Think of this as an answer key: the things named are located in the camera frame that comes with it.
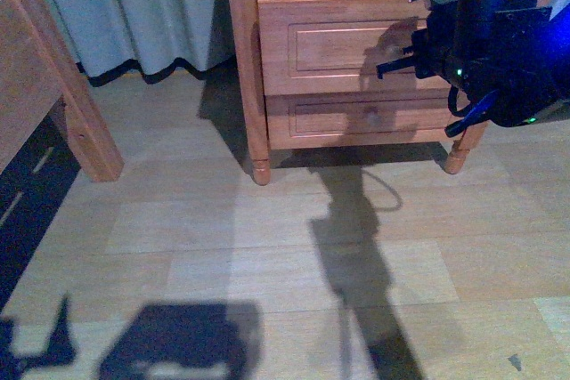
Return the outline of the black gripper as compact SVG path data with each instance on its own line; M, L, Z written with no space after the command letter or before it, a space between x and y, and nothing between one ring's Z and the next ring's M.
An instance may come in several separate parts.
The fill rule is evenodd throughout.
M404 57L376 66L378 79L397 70L414 68L415 77L439 76L444 80L459 78L458 61L454 59L458 33L458 0L432 6L427 26L411 35L411 46L403 49Z

